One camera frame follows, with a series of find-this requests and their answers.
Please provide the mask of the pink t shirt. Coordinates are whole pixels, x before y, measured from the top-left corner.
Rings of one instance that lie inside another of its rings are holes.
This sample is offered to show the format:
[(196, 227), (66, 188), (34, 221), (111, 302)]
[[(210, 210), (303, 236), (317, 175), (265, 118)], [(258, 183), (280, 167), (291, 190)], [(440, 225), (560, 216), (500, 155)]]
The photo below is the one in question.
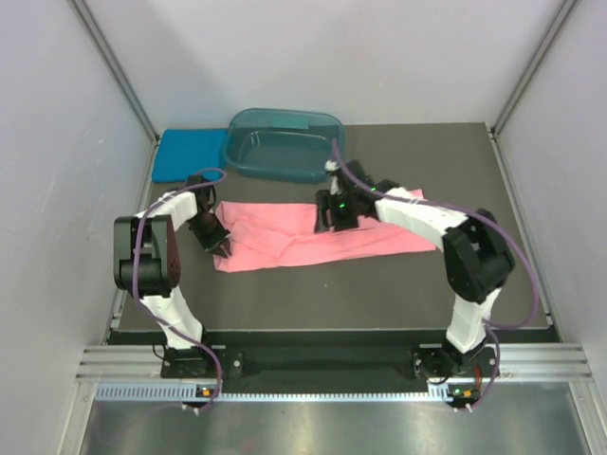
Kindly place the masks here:
[(313, 204), (223, 201), (216, 215), (230, 231), (231, 245), (228, 258), (213, 259), (214, 268), (219, 272), (306, 266), (435, 250), (430, 241), (373, 218), (360, 217), (355, 229), (316, 233)]

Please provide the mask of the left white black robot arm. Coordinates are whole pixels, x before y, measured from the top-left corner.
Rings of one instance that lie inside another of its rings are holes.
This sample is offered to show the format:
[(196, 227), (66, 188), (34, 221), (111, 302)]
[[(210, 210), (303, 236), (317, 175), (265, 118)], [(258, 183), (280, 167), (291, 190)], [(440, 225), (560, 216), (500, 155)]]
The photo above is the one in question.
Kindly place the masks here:
[(147, 210), (114, 223), (114, 280), (161, 328), (169, 375), (217, 373), (219, 360), (206, 345), (206, 329), (180, 289), (176, 232), (187, 227), (204, 251), (227, 259), (230, 232), (213, 207), (215, 188), (166, 192)]

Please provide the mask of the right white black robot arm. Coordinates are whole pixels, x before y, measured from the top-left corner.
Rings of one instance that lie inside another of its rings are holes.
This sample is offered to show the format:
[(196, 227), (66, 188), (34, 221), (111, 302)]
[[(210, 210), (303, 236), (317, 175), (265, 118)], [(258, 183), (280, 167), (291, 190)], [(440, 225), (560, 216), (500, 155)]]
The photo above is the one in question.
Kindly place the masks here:
[(425, 206), (390, 180), (379, 188), (386, 191), (384, 197), (334, 179), (331, 189), (315, 194), (314, 231), (354, 229), (360, 217), (367, 217), (405, 228), (436, 246), (455, 299), (445, 341), (416, 361), (417, 374), (442, 381), (465, 374), (485, 347), (493, 304), (514, 268), (510, 249), (498, 233), (469, 215)]

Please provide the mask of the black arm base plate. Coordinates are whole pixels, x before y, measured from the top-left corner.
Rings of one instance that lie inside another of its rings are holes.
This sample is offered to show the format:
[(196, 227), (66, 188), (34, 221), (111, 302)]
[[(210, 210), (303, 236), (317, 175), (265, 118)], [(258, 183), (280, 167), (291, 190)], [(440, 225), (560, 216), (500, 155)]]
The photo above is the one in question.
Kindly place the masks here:
[(405, 376), (447, 375), (452, 361), (436, 331), (211, 331), (203, 343), (224, 376), (265, 371), (391, 370)]

